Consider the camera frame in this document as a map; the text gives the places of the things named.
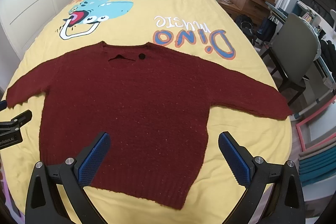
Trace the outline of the grey desk chair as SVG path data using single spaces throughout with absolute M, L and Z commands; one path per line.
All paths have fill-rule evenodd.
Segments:
M 303 79 L 312 65 L 318 50 L 318 38 L 311 25 L 295 14 L 289 14 L 285 23 L 261 58 L 269 56 L 275 65 L 271 71 L 280 73 L 282 83 L 278 88 L 281 93 L 286 89 L 296 91 L 288 102 L 291 105 L 306 89 Z

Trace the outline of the wooden nightstand cabinet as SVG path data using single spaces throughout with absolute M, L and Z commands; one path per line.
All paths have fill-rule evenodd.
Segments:
M 252 19 L 255 27 L 260 26 L 262 20 L 270 14 L 266 3 L 275 5 L 275 0 L 217 0 L 217 2 L 233 20 L 239 15 L 246 15 Z

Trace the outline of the pink framed board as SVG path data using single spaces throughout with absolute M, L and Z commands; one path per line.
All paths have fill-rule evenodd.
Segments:
M 335 101 L 300 121 L 296 130 L 302 151 L 335 138 Z

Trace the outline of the dark red knit sweater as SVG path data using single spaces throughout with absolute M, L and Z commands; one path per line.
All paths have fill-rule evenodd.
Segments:
M 111 148 L 92 186 L 181 209 L 203 165 L 210 108 L 285 120 L 273 87 L 152 43 L 104 42 L 46 61 L 8 88 L 9 107 L 45 94 L 40 157 L 60 163 L 98 132 Z

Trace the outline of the yellow dinosaur bed cover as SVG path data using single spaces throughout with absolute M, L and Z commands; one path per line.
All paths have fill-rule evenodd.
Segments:
M 216 0 L 73 0 L 36 37 L 9 87 L 41 63 L 99 42 L 122 47 L 152 43 L 217 63 L 277 90 L 259 54 Z M 33 114 L 22 129 L 22 142 L 1 151 L 7 186 L 21 212 L 25 211 L 33 168 L 42 161 L 39 132 L 45 97 L 39 94 L 7 106 L 1 114 L 1 120 L 25 110 Z M 252 155 L 284 164 L 291 149 L 290 115 L 276 120 L 224 106 L 211 107 L 203 165 L 179 210 L 95 188 L 93 181 L 84 190 L 108 223 L 222 223 L 245 189 L 219 149 L 219 134 L 228 131 Z

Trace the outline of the dark backpack on floor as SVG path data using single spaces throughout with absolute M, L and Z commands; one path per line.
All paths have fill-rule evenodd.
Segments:
M 253 22 L 252 19 L 244 14 L 236 16 L 235 23 L 242 33 L 247 37 L 249 42 L 255 46 L 255 34 L 253 32 Z

